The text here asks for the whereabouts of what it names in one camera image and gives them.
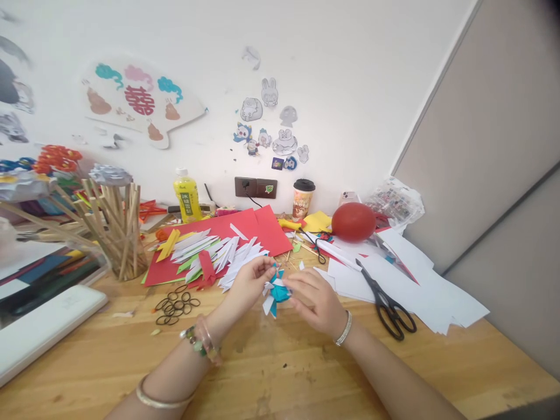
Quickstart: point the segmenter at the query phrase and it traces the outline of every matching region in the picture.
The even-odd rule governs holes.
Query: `wall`
[[[22,72],[33,87],[35,115],[19,112],[33,141],[73,146],[99,162],[129,170],[143,197],[175,201],[174,168],[186,166],[221,205],[249,206],[233,195],[233,177],[278,179],[275,211],[291,210],[291,184],[315,181],[312,210],[332,212],[343,190],[371,192],[390,171],[437,80],[473,1],[3,1],[20,26],[2,34],[34,62]],[[245,45],[261,54],[257,72],[240,59]],[[156,150],[134,132],[121,150],[95,145],[93,123],[76,106],[82,71],[104,55],[127,51],[184,84],[209,113],[172,132]],[[296,107],[293,133],[310,160],[293,173],[270,168],[272,150],[249,157],[232,141],[246,96],[260,97],[260,80],[276,77],[279,104],[253,122],[273,138],[283,106]],[[83,134],[88,145],[72,142]],[[36,155],[31,145],[2,141],[1,158]]]
[[[560,38],[545,1],[483,1],[396,176],[426,214],[405,233],[443,271],[560,159]],[[447,278],[560,379],[560,173]]]
[[[395,172],[426,208],[405,235],[439,272],[560,159],[560,21],[549,6],[482,1]]]

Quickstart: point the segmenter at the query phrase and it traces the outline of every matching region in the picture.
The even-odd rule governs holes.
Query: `wooden desk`
[[[310,267],[316,257],[294,255]],[[288,271],[293,268],[288,264]],[[179,341],[179,331],[223,299],[195,292],[202,305],[172,327],[151,309],[179,283],[146,289],[139,280],[94,284],[107,309],[94,315],[0,389],[0,418],[100,419]],[[447,337],[417,321],[418,332],[392,339],[372,304],[341,298],[355,319],[436,387],[468,418],[483,418],[560,393],[560,384],[487,321],[451,327]],[[225,364],[210,372],[187,411],[193,419],[384,419],[381,402],[353,359],[312,330],[284,303],[278,319],[259,302],[223,343]],[[134,318],[113,318],[135,310]],[[161,328],[154,337],[150,333]]]

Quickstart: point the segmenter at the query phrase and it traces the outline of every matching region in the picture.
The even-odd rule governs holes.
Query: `hand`
[[[226,297],[227,305],[235,316],[241,318],[263,295],[264,284],[276,272],[273,267],[275,262],[272,257],[257,257],[239,269]]]
[[[315,330],[337,340],[346,328],[348,315],[340,304],[336,293],[327,281],[312,268],[306,268],[288,278],[284,284],[311,300],[314,308],[308,308],[301,300],[291,297],[288,302],[297,313]]]

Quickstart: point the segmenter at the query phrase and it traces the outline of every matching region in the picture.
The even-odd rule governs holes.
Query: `lid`
[[[175,173],[179,176],[182,176],[182,177],[187,177],[188,176],[187,168],[177,168],[175,170]]]
[[[300,191],[309,191],[309,192],[315,191],[315,184],[313,184],[313,181],[306,180],[303,178],[300,178],[297,181],[295,181],[293,187],[296,190],[300,190]]]

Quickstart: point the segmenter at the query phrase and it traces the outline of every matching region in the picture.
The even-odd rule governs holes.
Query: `wall socket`
[[[278,181],[276,180],[235,177],[236,197],[249,196],[249,197],[256,197],[256,198],[273,199],[276,198],[277,188],[278,188]]]

